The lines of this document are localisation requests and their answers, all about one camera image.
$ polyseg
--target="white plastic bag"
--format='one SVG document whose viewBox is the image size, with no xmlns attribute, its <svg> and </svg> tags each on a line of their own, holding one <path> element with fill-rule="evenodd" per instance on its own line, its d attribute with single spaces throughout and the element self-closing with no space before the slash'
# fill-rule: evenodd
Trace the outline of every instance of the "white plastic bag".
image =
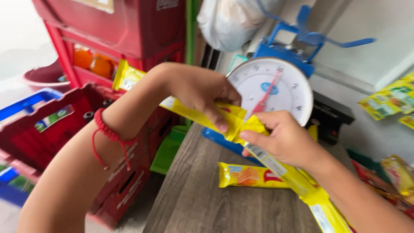
<svg viewBox="0 0 414 233">
<path fill-rule="evenodd" d="M 262 0 L 268 12 L 274 12 L 280 0 Z M 256 0 L 204 0 L 197 16 L 206 42 L 214 49 L 235 52 L 265 21 Z"/>
</svg>

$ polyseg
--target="scale dial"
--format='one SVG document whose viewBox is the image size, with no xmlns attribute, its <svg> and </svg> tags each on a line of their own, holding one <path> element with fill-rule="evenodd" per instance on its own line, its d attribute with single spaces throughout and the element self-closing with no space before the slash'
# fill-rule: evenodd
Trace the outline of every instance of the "scale dial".
<svg viewBox="0 0 414 233">
<path fill-rule="evenodd" d="M 265 101 L 265 112 L 287 110 L 305 126 L 311 116 L 313 94 L 306 76 L 296 66 L 276 57 L 258 57 L 240 64 L 227 78 L 242 96 L 247 120 L 279 69 L 279 78 Z"/>
</svg>

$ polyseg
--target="scale needle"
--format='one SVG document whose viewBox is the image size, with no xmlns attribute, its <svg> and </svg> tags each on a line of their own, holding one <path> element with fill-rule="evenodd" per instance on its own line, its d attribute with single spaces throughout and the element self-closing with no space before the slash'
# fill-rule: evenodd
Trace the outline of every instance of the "scale needle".
<svg viewBox="0 0 414 233">
<path fill-rule="evenodd" d="M 270 90 L 272 90 L 273 85 L 276 83 L 276 80 L 280 76 L 280 69 L 277 70 L 276 75 L 274 76 L 272 83 L 270 84 L 269 88 L 266 91 L 265 96 L 258 102 L 258 104 L 252 110 L 252 114 L 256 112 L 264 112 L 266 108 L 266 100 L 269 97 Z"/>
</svg>

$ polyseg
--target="red braided bracelet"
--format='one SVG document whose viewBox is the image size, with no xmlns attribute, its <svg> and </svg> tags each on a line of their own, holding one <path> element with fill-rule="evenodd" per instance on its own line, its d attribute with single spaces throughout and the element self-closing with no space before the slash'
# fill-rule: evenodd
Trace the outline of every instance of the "red braided bracelet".
<svg viewBox="0 0 414 233">
<path fill-rule="evenodd" d="M 128 155 L 127 155 L 127 153 L 125 151 L 125 146 L 131 146 L 132 144 L 134 144 L 137 141 L 137 137 L 135 137 L 135 138 L 133 138 L 131 140 L 123 140 L 123 141 L 121 141 L 119 139 L 119 134 L 115 133 L 110 128 L 108 128 L 105 125 L 105 122 L 102 120 L 102 112 L 103 112 L 103 110 L 105 110 L 105 108 L 100 108 L 98 111 L 95 112 L 95 116 L 94 116 L 96 125 L 98 126 L 97 130 L 95 130 L 95 132 L 92 134 L 92 148 L 94 150 L 95 158 L 103 166 L 103 169 L 104 170 L 109 170 L 109 167 L 99 157 L 98 152 L 96 151 L 96 148 L 95 148 L 95 134 L 98 131 L 100 131 L 105 136 L 107 136 L 111 141 L 117 141 L 117 142 L 119 142 L 121 144 L 122 151 L 124 152 L 124 157 L 125 157 L 125 160 L 127 162 L 127 169 L 129 171 L 131 169 L 131 167 L 130 167 L 130 164 L 129 164 Z"/>
</svg>

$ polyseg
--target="wooden counter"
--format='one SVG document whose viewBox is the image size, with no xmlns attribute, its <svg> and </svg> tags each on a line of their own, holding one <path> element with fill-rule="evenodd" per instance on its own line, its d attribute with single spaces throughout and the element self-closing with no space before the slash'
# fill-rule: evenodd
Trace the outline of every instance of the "wooden counter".
<svg viewBox="0 0 414 233">
<path fill-rule="evenodd" d="M 219 188 L 217 162 L 254 165 L 201 135 L 193 124 L 149 214 L 144 233 L 320 233 L 309 207 L 289 189 Z M 344 148 L 323 146 L 353 169 Z"/>
</svg>

